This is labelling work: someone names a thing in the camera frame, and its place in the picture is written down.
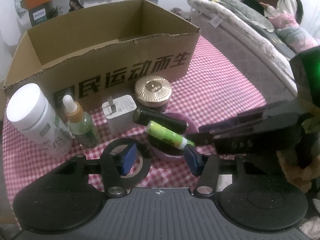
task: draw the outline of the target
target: white bottle cap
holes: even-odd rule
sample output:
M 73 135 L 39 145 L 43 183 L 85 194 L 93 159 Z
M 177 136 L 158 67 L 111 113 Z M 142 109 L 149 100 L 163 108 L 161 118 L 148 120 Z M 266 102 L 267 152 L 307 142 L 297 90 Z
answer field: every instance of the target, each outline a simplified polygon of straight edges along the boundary
M 65 95 L 62 99 L 63 104 L 66 108 L 66 111 L 70 114 L 74 113 L 75 111 L 77 111 L 78 106 L 77 104 L 73 101 L 72 96 L 70 95 Z
M 47 102 L 37 84 L 24 85 L 11 97 L 7 118 L 18 130 L 27 130 L 38 122 Z

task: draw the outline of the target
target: mattress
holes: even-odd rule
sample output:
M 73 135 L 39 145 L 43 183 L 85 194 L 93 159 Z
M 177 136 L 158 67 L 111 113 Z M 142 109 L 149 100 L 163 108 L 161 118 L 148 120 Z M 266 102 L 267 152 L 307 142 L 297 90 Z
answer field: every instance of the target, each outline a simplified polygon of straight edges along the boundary
M 208 0 L 188 3 L 196 10 L 191 13 L 191 22 L 250 80 L 267 103 L 296 97 L 289 61 L 270 41 L 218 3 Z M 217 16 L 223 21 L 214 28 L 209 22 Z

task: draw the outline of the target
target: black cylinder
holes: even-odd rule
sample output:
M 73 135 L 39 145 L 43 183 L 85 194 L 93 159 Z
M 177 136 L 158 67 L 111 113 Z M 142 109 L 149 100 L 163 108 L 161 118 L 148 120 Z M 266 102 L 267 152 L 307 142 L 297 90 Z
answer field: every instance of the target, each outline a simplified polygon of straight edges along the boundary
M 134 111 L 133 121 L 144 126 L 147 126 L 150 121 L 154 121 L 177 134 L 183 134 L 188 128 L 186 121 L 169 117 L 143 106 L 137 107 Z

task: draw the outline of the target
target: green tube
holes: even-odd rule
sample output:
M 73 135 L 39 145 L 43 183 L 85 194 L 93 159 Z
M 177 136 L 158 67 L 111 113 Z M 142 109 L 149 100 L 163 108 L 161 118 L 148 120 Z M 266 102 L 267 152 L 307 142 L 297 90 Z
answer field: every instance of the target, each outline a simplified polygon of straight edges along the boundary
M 167 144 L 170 144 L 178 148 L 179 150 L 184 150 L 184 147 L 187 144 L 190 144 L 192 146 L 195 145 L 192 141 L 187 140 L 183 136 L 163 127 L 162 125 L 159 125 L 154 121 L 149 122 L 146 129 L 146 133 Z

